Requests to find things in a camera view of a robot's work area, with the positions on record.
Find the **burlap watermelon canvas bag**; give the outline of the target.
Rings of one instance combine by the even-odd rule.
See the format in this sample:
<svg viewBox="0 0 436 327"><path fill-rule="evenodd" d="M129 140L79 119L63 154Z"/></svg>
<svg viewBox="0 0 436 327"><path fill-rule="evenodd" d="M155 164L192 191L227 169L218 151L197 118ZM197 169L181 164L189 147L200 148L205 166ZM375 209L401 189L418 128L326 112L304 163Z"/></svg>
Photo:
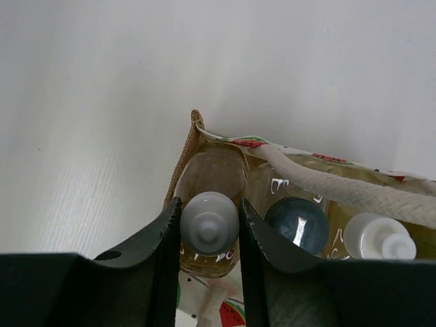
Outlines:
<svg viewBox="0 0 436 327"><path fill-rule="evenodd" d="M434 326L435 182L191 128L179 309L199 326Z"/></svg>

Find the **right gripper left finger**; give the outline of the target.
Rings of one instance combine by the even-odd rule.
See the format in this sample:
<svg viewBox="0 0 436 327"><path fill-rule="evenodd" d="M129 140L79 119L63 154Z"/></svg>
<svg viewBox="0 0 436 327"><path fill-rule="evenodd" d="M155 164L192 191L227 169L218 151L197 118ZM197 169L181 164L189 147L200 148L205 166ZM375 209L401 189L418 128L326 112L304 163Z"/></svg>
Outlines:
<svg viewBox="0 0 436 327"><path fill-rule="evenodd" d="M173 326L181 201L94 259L77 253L1 256L2 326Z"/></svg>

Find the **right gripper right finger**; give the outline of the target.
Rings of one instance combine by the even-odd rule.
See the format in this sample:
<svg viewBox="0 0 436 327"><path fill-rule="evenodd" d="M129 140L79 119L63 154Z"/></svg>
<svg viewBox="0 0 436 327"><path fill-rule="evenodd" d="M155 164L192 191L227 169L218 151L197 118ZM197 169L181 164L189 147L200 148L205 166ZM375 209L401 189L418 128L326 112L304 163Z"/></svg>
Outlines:
<svg viewBox="0 0 436 327"><path fill-rule="evenodd" d="M248 326L434 326L435 263L325 260L240 202L240 269Z"/></svg>

